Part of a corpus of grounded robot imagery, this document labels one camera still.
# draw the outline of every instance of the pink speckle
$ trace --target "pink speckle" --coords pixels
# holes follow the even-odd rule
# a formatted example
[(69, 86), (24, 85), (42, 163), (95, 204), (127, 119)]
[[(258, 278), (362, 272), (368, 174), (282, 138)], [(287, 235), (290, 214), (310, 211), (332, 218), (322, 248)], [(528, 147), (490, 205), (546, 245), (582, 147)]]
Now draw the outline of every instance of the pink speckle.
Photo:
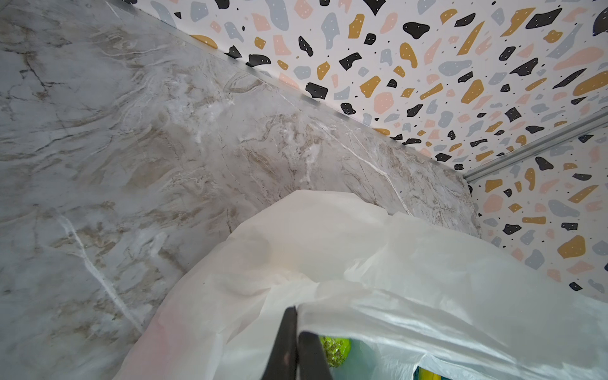
[(528, 99), (530, 98), (530, 94), (522, 95), (521, 98), (517, 99), (515, 103), (517, 104), (526, 104), (528, 103)]
[(512, 126), (511, 128), (509, 128), (510, 131), (514, 131), (514, 130), (518, 130), (519, 128), (523, 127), (526, 124), (526, 122), (519, 122), (517, 124), (515, 124), (514, 126)]
[(274, 42), (274, 53), (276, 55), (290, 55), (291, 51), (287, 48), (283, 36), (276, 35), (272, 36), (272, 42)]
[(477, 104), (473, 107), (473, 109), (480, 109), (490, 99), (492, 99), (492, 95), (486, 95), (486, 96), (480, 97), (479, 101), (477, 101)]
[(587, 9), (580, 8), (580, 7), (576, 8), (576, 9), (573, 9), (572, 11), (570, 11), (570, 13), (568, 13), (566, 15), (566, 17), (562, 18), (562, 21), (565, 21), (565, 22), (575, 22), (576, 21), (576, 17), (578, 15), (580, 15), (581, 13), (585, 13), (586, 11), (587, 11)]
[(439, 75), (437, 75), (437, 74), (430, 74), (430, 75), (427, 75), (427, 77), (426, 77), (426, 83), (428, 83), (428, 84), (431, 84), (436, 80), (439, 80)]
[(517, 53), (517, 56), (522, 58), (528, 58), (530, 54), (532, 54), (532, 50), (534, 50), (534, 44), (526, 46), (524, 50)]
[(555, 94), (553, 96), (553, 101), (555, 102), (556, 100), (559, 100), (561, 98), (565, 98), (566, 96), (568, 96), (567, 92), (558, 92), (557, 94)]
[(308, 18), (310, 16), (310, 14), (313, 12), (313, 8), (310, 6), (308, 1), (306, 1), (306, 0), (296, 1), (294, 10), (300, 18), (304, 18), (304, 19)]
[(215, 21), (211, 23), (211, 29), (215, 30), (216, 33), (220, 33), (222, 31), (222, 27), (219, 26), (219, 24)]
[(551, 188), (553, 186), (555, 186), (557, 183), (559, 182), (559, 179), (552, 179), (550, 181), (545, 182), (544, 184), (541, 185), (541, 189), (538, 191), (541, 194), (547, 194), (547, 192), (549, 190), (551, 190)]
[(592, 212), (592, 211), (600, 211), (602, 209), (602, 207), (600, 207), (599, 205), (602, 203), (603, 201), (595, 201), (595, 202), (589, 202), (585, 205), (585, 210)]
[(557, 269), (547, 269), (547, 276), (551, 277), (553, 280), (557, 282), (562, 281), (562, 276)]
[(494, 121), (500, 115), (502, 115), (500, 111), (494, 111), (494, 113), (490, 115), (490, 120)]
[(353, 0), (340, 0), (338, 2), (338, 8), (341, 8), (344, 5), (344, 13), (348, 13), (348, 10), (350, 9), (350, 4), (353, 2)]
[(394, 104), (393, 94), (390, 92), (382, 92), (374, 98), (374, 111), (381, 115), (388, 111)]
[(568, 67), (595, 62), (603, 56), (604, 51), (599, 47), (586, 47), (585, 49), (577, 51), (566, 60), (558, 62), (553, 66), (553, 70), (567, 69)]
[(298, 86), (298, 84), (291, 78), (289, 78), (287, 75), (281, 73), (278, 75), (278, 79), (283, 82), (286, 83), (287, 85), (292, 86), (293, 88), (295, 88), (296, 90), (300, 89), (300, 86)]
[(523, 260), (523, 252), (519, 248), (517, 248), (516, 250), (514, 250), (513, 253), (511, 254), (511, 256), (513, 256), (514, 258), (518, 259), (519, 261)]
[(569, 271), (572, 274), (579, 274), (579, 273), (590, 271), (593, 268), (595, 268), (593, 265), (581, 260), (581, 261), (577, 262), (576, 264), (574, 264), (573, 266), (566, 269), (566, 271)]
[(599, 145), (594, 146), (589, 151), (589, 157), (591, 157), (591, 163), (592, 164), (595, 164), (596, 162), (599, 161)]
[(586, 115), (590, 109), (591, 109), (591, 103), (585, 104), (580, 110), (581, 116)]
[(436, 40), (435, 43), (430, 46), (429, 50), (424, 53), (424, 64), (429, 64), (433, 62), (433, 58), (435, 58), (435, 52), (437, 51), (437, 48), (440, 44), (441, 38), (439, 40)]
[(386, 20), (384, 20), (384, 25), (380, 28), (380, 34), (385, 34), (386, 32), (391, 31), (395, 24), (397, 23), (397, 13), (393, 12), (386, 16)]
[(266, 17), (259, 15), (257, 13), (251, 13), (251, 17), (254, 18), (254, 26), (255, 30), (258, 32), (264, 32), (265, 30), (270, 30), (270, 24)]
[(488, 43), (491, 38), (492, 36), (487, 37), (482, 43), (479, 44), (479, 46), (477, 46), (477, 48), (475, 49), (475, 53), (477, 55), (483, 54), (486, 50), (490, 48), (490, 46), (492, 46), (492, 44)]
[(500, 195), (490, 195), (483, 204), (484, 212), (496, 212), (500, 209), (502, 209), (502, 197)]

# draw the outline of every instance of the black speckle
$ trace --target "black speckle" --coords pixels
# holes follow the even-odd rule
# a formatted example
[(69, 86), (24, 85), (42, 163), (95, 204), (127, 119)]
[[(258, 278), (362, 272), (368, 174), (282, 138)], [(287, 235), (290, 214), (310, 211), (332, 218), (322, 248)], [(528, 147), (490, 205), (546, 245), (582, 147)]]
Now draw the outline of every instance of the black speckle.
[(545, 128), (543, 126), (537, 126), (537, 125), (528, 125), (526, 127), (526, 130), (532, 134), (540, 132), (542, 130), (544, 130)]
[(452, 158), (452, 156), (450, 156), (449, 154), (445, 154), (445, 153), (439, 153), (438, 155), (435, 156), (435, 158), (439, 162), (446, 162), (447, 160)]
[(366, 45), (374, 45), (374, 42), (376, 42), (376, 35), (374, 33), (367, 33), (363, 43)]
[(589, 179), (591, 179), (591, 174), (579, 174), (576, 173), (573, 175), (574, 178), (578, 179), (579, 181), (588, 181)]
[(538, 64), (538, 58), (534, 58), (530, 61), (527, 61), (523, 65), (519, 66), (515, 70), (511, 71), (510, 74), (517, 74), (520, 77), (524, 77), (526, 75), (532, 74), (532, 70)]
[(408, 117), (416, 116), (416, 114), (418, 113), (418, 111), (420, 111), (421, 108), (422, 108), (422, 104), (411, 107), (410, 109), (407, 110), (407, 116)]
[(304, 40), (304, 37), (299, 36), (298, 37), (298, 43), (300, 44), (300, 50), (304, 50), (306, 53), (308, 53), (309, 57), (313, 56), (313, 49), (312, 47), (310, 47), (310, 45), (306, 42), (306, 40)]
[(509, 111), (505, 112), (505, 115), (509, 118), (509, 122), (519, 119), (522, 115), (519, 113), (517, 108), (513, 107)]
[(342, 65), (342, 67), (344, 67), (345, 70), (348, 70), (349, 68), (353, 67), (353, 62), (355, 62), (356, 60), (360, 60), (360, 59), (361, 59), (361, 54), (352, 53), (348, 57), (345, 57), (345, 58), (339, 60), (338, 62)]
[(587, 70), (587, 69), (585, 68), (585, 69), (580, 69), (579, 71), (574, 71), (572, 74), (568, 75), (566, 77), (566, 79), (562, 80), (561, 82), (559, 82), (558, 84), (556, 84), (555, 86), (553, 86), (553, 88), (567, 86), (571, 81), (573, 81), (574, 79), (576, 79), (585, 70)]
[(410, 145), (410, 144), (419, 144), (421, 142), (422, 142), (421, 139), (407, 139), (405, 142), (402, 142), (402, 144), (403, 145)]
[(505, 50), (499, 55), (498, 60), (506, 61), (507, 59), (509, 59), (511, 54), (513, 54), (514, 51), (515, 51), (515, 46), (509, 46), (509, 47), (505, 48)]
[(454, 24), (454, 26), (467, 26), (468, 24), (473, 22), (474, 18), (475, 18), (475, 13), (471, 13), (468, 16), (465, 16), (459, 20), (456, 20), (456, 23)]
[(512, 233), (516, 233), (520, 229), (522, 229), (522, 226), (520, 226), (519, 224), (506, 223), (505, 228), (503, 228), (502, 232), (504, 232), (507, 235), (511, 235)]
[(327, 88), (319, 85), (315, 85), (314, 83), (308, 82), (306, 84), (306, 91), (310, 93), (310, 96), (313, 98), (321, 98), (325, 99), (327, 96)]
[(466, 82), (473, 77), (473, 71), (469, 71), (464, 74), (462, 77), (458, 78), (458, 83)]
[(536, 163), (538, 164), (538, 169), (540, 170), (551, 170), (553, 169), (553, 164), (547, 160), (545, 160), (542, 157), (537, 157), (534, 159), (536, 161)]
[(353, 115), (353, 114), (357, 113), (357, 111), (353, 110), (353, 106), (350, 103), (342, 103), (340, 105), (340, 108), (342, 108), (342, 111), (346, 115)]
[(403, 31), (410, 36), (414, 37), (415, 40), (422, 37), (423, 34), (428, 32), (430, 27), (427, 24), (418, 24), (417, 22), (406, 22), (403, 24)]
[(562, 228), (566, 231), (578, 230), (578, 223), (562, 223)]
[(547, 26), (547, 25), (552, 24), (553, 21), (555, 21), (555, 18), (558, 16), (559, 12), (561, 12), (561, 11), (562, 11), (561, 8), (556, 8), (547, 13), (535, 14), (530, 19), (530, 21), (528, 21), (528, 24), (526, 25), (526, 29), (540, 28), (542, 26)]

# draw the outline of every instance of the green object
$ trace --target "green object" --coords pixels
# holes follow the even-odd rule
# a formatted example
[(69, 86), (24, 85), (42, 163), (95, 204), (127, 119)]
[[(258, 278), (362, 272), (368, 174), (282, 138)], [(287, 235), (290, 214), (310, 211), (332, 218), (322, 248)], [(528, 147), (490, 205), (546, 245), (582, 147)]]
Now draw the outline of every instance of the green object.
[(327, 358), (327, 364), (330, 367), (340, 367), (350, 353), (350, 339), (332, 338), (329, 336), (322, 336), (320, 338), (323, 351), (325, 351), (325, 357)]

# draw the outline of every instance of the marble pattern surface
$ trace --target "marble pattern surface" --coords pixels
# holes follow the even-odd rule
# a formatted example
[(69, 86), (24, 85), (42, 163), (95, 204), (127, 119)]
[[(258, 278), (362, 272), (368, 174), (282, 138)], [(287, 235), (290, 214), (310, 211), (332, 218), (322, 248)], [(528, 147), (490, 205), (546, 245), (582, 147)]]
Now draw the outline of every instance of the marble pattern surface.
[(171, 287), (296, 189), (479, 236), (456, 172), (140, 17), (93, 0), (0, 12), (6, 378), (112, 378)]

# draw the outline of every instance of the terrazzo wall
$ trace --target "terrazzo wall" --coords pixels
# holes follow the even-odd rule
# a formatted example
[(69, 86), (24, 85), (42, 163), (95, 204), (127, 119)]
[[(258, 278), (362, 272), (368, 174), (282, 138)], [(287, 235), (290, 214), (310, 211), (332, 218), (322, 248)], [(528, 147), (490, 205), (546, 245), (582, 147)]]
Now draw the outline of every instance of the terrazzo wall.
[(125, 1), (456, 170), (608, 105), (602, 0)]
[(608, 302), (608, 127), (471, 183), (483, 238)]

